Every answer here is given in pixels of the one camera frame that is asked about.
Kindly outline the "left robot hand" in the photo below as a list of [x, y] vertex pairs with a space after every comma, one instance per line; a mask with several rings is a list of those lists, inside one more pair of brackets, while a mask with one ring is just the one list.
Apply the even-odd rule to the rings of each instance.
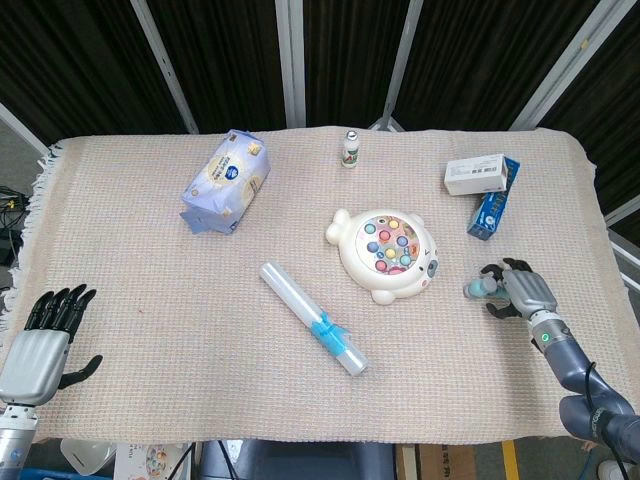
[[81, 284], [48, 291], [34, 303], [23, 330], [14, 338], [1, 372], [1, 401], [38, 407], [57, 391], [81, 383], [100, 367], [96, 355], [80, 370], [66, 373], [67, 358], [84, 313], [96, 295]]

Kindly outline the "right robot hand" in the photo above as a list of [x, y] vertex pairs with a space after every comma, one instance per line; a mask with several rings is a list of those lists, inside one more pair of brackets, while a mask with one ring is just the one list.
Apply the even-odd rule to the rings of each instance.
[[522, 317], [530, 319], [539, 311], [555, 312], [557, 300], [544, 278], [534, 272], [524, 260], [504, 258], [507, 269], [498, 264], [489, 264], [480, 270], [495, 280], [507, 293], [509, 304], [498, 308], [486, 304], [487, 311], [498, 319]]

